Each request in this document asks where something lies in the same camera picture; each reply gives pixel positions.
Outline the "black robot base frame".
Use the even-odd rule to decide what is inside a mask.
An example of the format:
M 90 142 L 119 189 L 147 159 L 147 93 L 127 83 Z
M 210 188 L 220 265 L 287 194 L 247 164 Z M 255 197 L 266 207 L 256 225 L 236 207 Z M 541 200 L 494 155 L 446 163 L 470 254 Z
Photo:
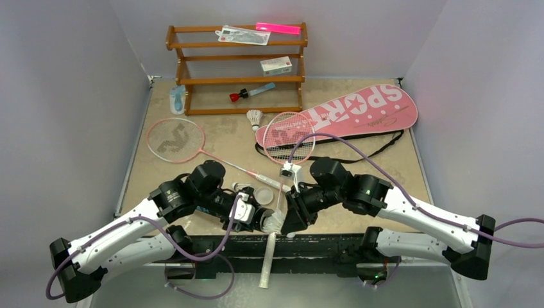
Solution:
M 219 273 L 260 273 L 267 246 L 266 235 L 231 235 L 219 255 L 207 261 L 190 261 L 176 252 L 163 235 L 143 237 L 107 257 L 104 281 L 146 264 L 186 264 L 197 279 L 214 279 Z M 386 257 L 364 242 L 363 234 L 302 234 L 275 241 L 274 274 L 335 274 L 341 278 L 374 278 L 372 264 L 394 266 L 399 256 Z

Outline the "black shuttlecock tube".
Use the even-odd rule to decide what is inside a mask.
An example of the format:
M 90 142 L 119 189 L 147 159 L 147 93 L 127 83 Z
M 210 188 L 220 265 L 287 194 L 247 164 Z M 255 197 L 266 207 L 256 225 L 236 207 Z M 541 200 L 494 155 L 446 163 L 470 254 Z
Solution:
M 255 215 L 253 219 L 248 223 L 240 223 L 237 221 L 233 222 L 232 231 L 234 232 L 253 232 L 253 231 L 262 231 L 262 224 L 266 217 L 269 217 L 274 213 L 273 210 L 261 206 L 255 200 L 250 200 L 250 203 L 255 207 Z M 233 201 L 221 200 L 219 203 L 215 202 L 212 205 L 206 207 L 198 205 L 197 210 L 210 214 L 220 219 L 220 222 L 223 224 L 223 230 L 226 230 L 231 219 L 229 213 L 232 209 Z

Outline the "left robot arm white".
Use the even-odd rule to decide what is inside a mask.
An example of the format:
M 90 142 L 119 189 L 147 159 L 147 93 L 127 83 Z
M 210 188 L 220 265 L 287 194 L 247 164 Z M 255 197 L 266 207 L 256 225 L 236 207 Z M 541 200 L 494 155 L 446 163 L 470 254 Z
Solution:
M 114 270 L 172 258 L 203 262 L 219 255 L 231 232 L 262 231 L 273 210 L 263 207 L 254 190 L 222 187 L 222 164 L 207 160 L 191 173 L 163 182 L 137 206 L 79 239 L 58 238 L 49 245 L 55 269 L 46 286 L 49 300 L 79 302 L 100 287 Z M 194 252 L 181 226 L 173 223 L 196 210 L 219 218 L 225 235 L 209 252 Z

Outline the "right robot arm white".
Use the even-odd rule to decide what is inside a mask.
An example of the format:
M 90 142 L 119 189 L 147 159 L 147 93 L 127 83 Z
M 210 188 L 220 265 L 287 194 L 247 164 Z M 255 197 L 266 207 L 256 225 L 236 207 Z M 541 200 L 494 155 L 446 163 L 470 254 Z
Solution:
M 286 193 L 287 214 L 280 229 L 284 235 L 308 229 L 318 212 L 341 204 L 348 211 L 388 219 L 416 229 L 402 233 L 369 227 L 358 247 L 368 261 L 386 257 L 415 257 L 450 266 L 465 277 L 486 280 L 489 272 L 495 219 L 453 214 L 411 198 L 398 186 L 373 175 L 354 175 L 331 158 L 310 166 L 316 184 L 296 184 Z

